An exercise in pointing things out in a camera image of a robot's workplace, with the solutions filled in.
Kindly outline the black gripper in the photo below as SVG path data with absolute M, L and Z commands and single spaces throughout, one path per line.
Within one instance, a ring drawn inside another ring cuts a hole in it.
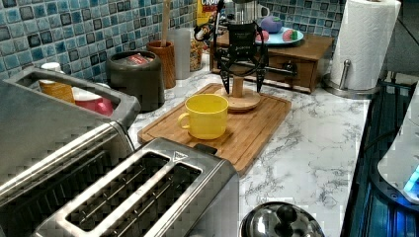
M 256 66 L 264 67 L 268 61 L 268 50 L 262 43 L 257 46 L 255 37 L 262 33 L 262 28 L 255 21 L 247 24 L 230 24 L 228 27 L 228 47 L 216 48 L 213 43 L 214 59 L 220 69 L 219 75 L 226 94 L 229 94 L 229 73 L 230 65 L 235 61 L 252 61 Z M 256 70 L 257 92 L 261 91 L 265 80 L 266 69 Z

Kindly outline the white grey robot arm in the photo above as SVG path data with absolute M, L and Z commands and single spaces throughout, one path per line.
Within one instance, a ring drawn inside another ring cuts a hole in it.
M 241 205 L 281 200 L 322 212 L 342 212 L 366 177 L 379 193 L 407 198 L 418 164 L 418 127 L 409 106 L 390 107 L 394 86 L 384 83 L 372 101 L 334 96 L 316 84 L 329 64 L 332 40 L 308 35 L 269 49 L 266 93 L 292 109 L 240 183 Z

